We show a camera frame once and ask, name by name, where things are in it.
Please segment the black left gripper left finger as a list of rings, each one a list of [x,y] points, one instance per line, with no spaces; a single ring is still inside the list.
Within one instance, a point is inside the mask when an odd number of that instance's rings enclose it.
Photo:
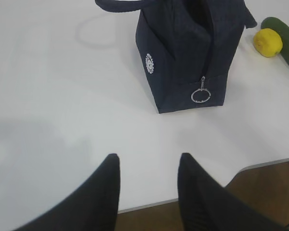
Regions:
[[[109,154],[66,199],[20,231],[113,231],[118,216],[120,165]]]

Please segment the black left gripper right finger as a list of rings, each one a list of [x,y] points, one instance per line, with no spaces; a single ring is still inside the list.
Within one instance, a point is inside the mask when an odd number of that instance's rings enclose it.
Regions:
[[[178,202],[186,231],[287,231],[233,196],[189,153],[178,168]]]

